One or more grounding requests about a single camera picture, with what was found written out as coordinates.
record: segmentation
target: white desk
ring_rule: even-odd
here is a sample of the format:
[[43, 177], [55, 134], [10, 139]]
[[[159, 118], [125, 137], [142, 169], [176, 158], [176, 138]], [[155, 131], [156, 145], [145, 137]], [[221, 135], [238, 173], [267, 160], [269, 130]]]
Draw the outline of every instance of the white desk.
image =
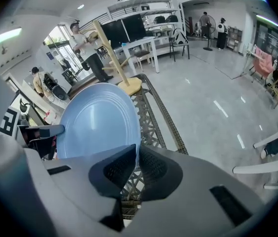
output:
[[[159, 61], [158, 61], [158, 56], [157, 56], [157, 50], [155, 48], [155, 39], [156, 39], [155, 37], [144, 37], [143, 39], [136, 40], [131, 43], [127, 43], [125, 46], [122, 47], [126, 58], [131, 57], [131, 55], [129, 53], [130, 48], [133, 48], [133, 47], [139, 46], [139, 45], [143, 45], [146, 43], [151, 43], [152, 53], [153, 53], [154, 62], [155, 62], [155, 71], [157, 73], [159, 73]], [[137, 73], [135, 71], [135, 67], [134, 67], [132, 59], [129, 59], [128, 63], [130, 65], [130, 68], [132, 69], [133, 73], [136, 75]]]

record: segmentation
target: white t-shirt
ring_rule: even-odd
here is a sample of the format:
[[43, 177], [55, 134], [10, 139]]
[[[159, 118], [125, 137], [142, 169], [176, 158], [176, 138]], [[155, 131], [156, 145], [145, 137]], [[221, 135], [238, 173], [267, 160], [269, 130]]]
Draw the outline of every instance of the white t-shirt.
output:
[[[73, 34], [73, 37], [70, 37], [70, 46], [73, 49], [74, 46], [76, 45], [80, 45], [84, 43], [84, 38], [85, 36], [83, 34]], [[89, 56], [93, 55], [94, 53], [97, 53], [95, 50], [94, 45], [92, 45], [91, 43], [86, 43], [83, 47], [81, 47], [80, 50], [80, 55], [83, 58], [83, 60], [85, 61]]]

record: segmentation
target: polished floor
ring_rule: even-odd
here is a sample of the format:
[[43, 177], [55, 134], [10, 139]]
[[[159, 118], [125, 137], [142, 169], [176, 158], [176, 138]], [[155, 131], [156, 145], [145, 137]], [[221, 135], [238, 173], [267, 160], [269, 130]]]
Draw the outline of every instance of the polished floor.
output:
[[[243, 72], [240, 68], [244, 68], [244, 57], [230, 50], [205, 51], [192, 44], [190, 60], [187, 54], [182, 57], [181, 51], [176, 62], [168, 55], [159, 57], [159, 74], [152, 65], [143, 63], [144, 73], [165, 104], [189, 155], [207, 160], [231, 175], [235, 166], [273, 160], [261, 160], [262, 148], [253, 148], [254, 143], [278, 131], [278, 106], [274, 109], [271, 94], [258, 78], [248, 74], [237, 77]], [[111, 83], [118, 81], [117, 75]], [[176, 150], [156, 103], [152, 98], [150, 102], [167, 148]], [[234, 176], [265, 202], [278, 194], [263, 188], [269, 180], [278, 181], [278, 173]]]

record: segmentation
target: black stand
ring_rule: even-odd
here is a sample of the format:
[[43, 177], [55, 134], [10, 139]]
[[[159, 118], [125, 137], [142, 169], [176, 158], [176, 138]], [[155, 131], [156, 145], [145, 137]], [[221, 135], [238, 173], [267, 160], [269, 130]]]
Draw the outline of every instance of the black stand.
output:
[[209, 40], [210, 40], [210, 38], [208, 37], [208, 46], [204, 47], [203, 49], [207, 50], [207, 51], [212, 51], [212, 49], [209, 47]]

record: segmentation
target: black monitor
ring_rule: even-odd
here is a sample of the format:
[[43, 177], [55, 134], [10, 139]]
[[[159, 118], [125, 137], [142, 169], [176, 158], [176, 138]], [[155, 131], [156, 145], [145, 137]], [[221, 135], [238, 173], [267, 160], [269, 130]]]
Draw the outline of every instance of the black monitor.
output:
[[140, 14], [123, 19], [130, 42], [140, 40], [146, 36], [146, 31]]
[[113, 21], [101, 26], [107, 39], [111, 41], [111, 47], [116, 49], [122, 43], [129, 42], [121, 20]]

